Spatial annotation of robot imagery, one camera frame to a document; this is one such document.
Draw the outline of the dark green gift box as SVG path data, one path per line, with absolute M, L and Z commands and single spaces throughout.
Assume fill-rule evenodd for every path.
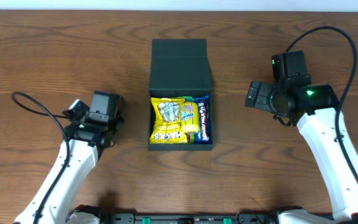
M 214 147 L 213 80 L 205 39 L 154 39 L 149 96 L 209 96 L 209 144 L 151 144 L 149 151 L 210 151 Z

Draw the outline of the yellow Mentos gum bottle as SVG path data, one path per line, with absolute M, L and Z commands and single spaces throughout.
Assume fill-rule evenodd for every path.
M 181 128 L 185 134 L 196 134 L 200 131 L 198 105 L 186 101 L 181 105 Z

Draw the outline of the yellow Hacks candy bag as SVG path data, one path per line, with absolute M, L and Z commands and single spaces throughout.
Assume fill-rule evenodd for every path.
M 155 124 L 150 144 L 186 144 L 187 137 L 181 128 L 181 106 L 184 98 L 154 98 L 150 102 L 155 112 Z

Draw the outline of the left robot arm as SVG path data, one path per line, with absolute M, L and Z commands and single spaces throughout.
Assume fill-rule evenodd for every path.
M 103 151 L 115 145 L 115 134 L 124 122 L 122 96 L 95 91 L 91 105 L 76 99 L 61 115 L 51 113 L 33 97 L 22 96 L 48 116 L 62 134 L 62 143 L 50 172 L 26 209 L 15 223 L 108 223 L 109 217 L 93 208 L 70 207 L 90 171 L 97 165 Z

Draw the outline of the green Haribo gummy bag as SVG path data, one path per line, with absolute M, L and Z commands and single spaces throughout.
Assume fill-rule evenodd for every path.
M 185 100 L 185 102 L 189 101 L 189 102 L 194 102 L 195 103 L 194 99 L 192 97 L 190 97 L 190 96 L 183 96 L 182 98 Z M 193 144 L 194 141 L 195 141 L 195 134 L 186 134 L 186 136 L 187 136 L 188 144 Z

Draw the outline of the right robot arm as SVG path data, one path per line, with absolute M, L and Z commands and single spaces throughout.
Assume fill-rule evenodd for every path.
M 272 84 L 252 81 L 245 106 L 298 128 L 323 176 L 334 221 L 358 220 L 358 155 L 332 86 L 311 82 L 302 51 L 272 56 L 272 70 Z

